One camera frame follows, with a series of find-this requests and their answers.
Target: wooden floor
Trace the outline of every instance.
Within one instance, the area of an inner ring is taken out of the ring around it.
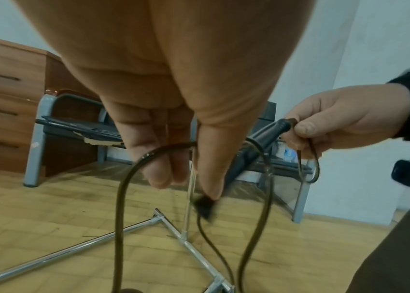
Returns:
[[[125,169],[113,163],[92,165],[33,189],[22,187],[21,176],[0,172],[0,270],[111,232],[118,185],[111,178]],[[127,195],[126,225],[150,218],[159,208],[180,227],[184,205],[182,190],[133,184]],[[260,210],[259,202],[226,198],[214,225],[205,228],[234,269]],[[225,273],[195,223],[191,242]],[[311,218],[294,224],[286,211],[274,207],[246,270],[246,291],[342,293],[389,229]],[[124,287],[144,293],[202,293],[211,282],[161,224],[126,236],[124,266]],[[113,242],[109,242],[2,283],[0,293],[108,293],[112,274]]]

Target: metal base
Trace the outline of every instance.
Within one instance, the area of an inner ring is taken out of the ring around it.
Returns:
[[[224,278],[224,276],[216,270],[210,262],[206,260],[206,258],[188,241],[187,234],[189,228],[189,220],[190,220],[190,211],[191,211],[191,204],[190,201],[192,199],[192,194],[195,190],[195,181],[196,181],[196,174],[191,171],[191,177],[189,181],[189,188],[187,192],[187,206],[185,211],[184,217],[184,226],[182,231],[180,232],[174,225],[166,218],[166,216],[160,212],[158,209],[154,210],[155,215],[153,218],[134,224],[132,226],[124,228],[123,232],[125,234],[130,233],[134,230],[137,230],[142,227],[151,226],[158,222],[162,222],[176,238],[179,242],[200,262],[203,267],[209,272],[209,274],[213,277],[213,282],[208,286],[204,293],[235,293],[234,287]],[[86,249],[94,247],[98,244],[102,244],[108,240],[112,240],[114,238],[114,232],[105,234],[103,236],[97,237],[95,239],[71,246],[69,248],[54,252],[52,254],[43,256],[41,258],[35,259],[33,261],[24,263],[22,265],[18,265],[7,270],[0,272],[0,282],[3,282],[7,279],[17,277],[23,273],[28,271],[34,270],[36,268],[48,265],[51,262],[63,259],[67,256],[80,253]],[[140,291],[134,289],[123,289],[120,293],[141,293]]]

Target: cable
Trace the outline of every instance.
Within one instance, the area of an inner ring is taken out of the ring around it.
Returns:
[[[272,165],[270,163],[270,158],[264,154],[264,149],[254,140],[252,139],[246,139],[246,142],[250,145],[252,145],[259,153],[259,155],[263,159],[263,163],[265,165],[265,171],[266,171],[266,176],[269,178],[269,188],[267,189],[267,197],[263,205],[263,209],[261,211],[261,216],[258,220],[258,223],[256,225],[256,228],[253,232],[252,237],[250,238],[250,241],[248,242],[247,247],[245,248],[245,251],[243,252],[242,258],[240,259],[238,271],[237,271],[237,288],[240,291],[240,293],[244,293],[243,289],[243,278],[244,278],[244,273],[246,266],[251,258],[251,255],[253,253],[253,250],[255,249],[256,245],[258,244],[259,239],[261,238],[261,235],[263,234],[264,228],[266,226],[266,223],[269,218],[269,213],[270,209],[272,206],[273,202],[273,197],[274,197],[274,176],[273,176],[273,169]],[[169,146],[164,146],[157,148],[147,154],[145,154],[142,158],[138,160],[137,163],[135,163],[132,168],[129,170],[129,172],[126,174],[126,176],[121,180],[118,191],[116,194],[116,216],[115,216],[115,235],[114,235],[114,243],[115,243],[115,256],[114,256],[114,273],[113,273],[113,287],[112,287],[112,293],[120,293],[121,291],[121,286],[122,286],[122,279],[123,279],[123,248],[124,248],[124,235],[123,235],[123,229],[124,229],[124,210],[125,210],[125,199],[126,199],[126,191],[129,186],[129,183],[132,179],[132,177],[145,165],[150,163],[152,160],[165,155],[170,152],[174,151],[179,151],[183,149],[190,149],[190,148],[196,148],[197,147],[197,142],[190,142],[190,143],[181,143],[181,144],[174,144],[174,145],[169,145]],[[316,158],[316,164],[319,166],[319,162],[317,161],[317,155],[315,154],[314,148],[311,149],[313,151],[313,154]],[[300,172],[300,176],[302,174],[301,170],[301,160],[299,159],[298,161],[298,168]],[[310,182],[314,182],[317,180],[319,177],[319,172],[316,172],[316,175],[314,176],[313,180],[310,180]],[[214,244],[210,241],[210,239],[206,236],[205,232],[203,231],[203,228],[201,226],[201,218],[198,215],[197,218],[197,225],[198,225],[198,230],[202,237],[205,239],[208,245],[213,249],[213,251],[217,254],[217,256],[220,258],[220,260],[223,262],[224,266],[226,267],[229,277],[231,279],[232,285],[235,285],[234,282],[234,276],[232,273],[232,269],[230,268],[228,262],[224,258],[224,256],[220,253],[220,251],[214,246]]]

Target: dark trousers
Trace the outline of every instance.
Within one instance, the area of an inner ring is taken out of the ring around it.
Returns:
[[[410,293],[410,210],[359,267],[346,293]]]

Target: wooden dresser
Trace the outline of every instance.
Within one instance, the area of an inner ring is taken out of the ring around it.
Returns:
[[[0,40],[0,170],[24,173],[43,94],[69,89],[99,100],[78,82],[61,59],[44,50]],[[55,105],[54,115],[97,121],[100,109],[74,100]],[[52,176],[97,160],[97,148],[78,140],[49,138],[41,174]]]

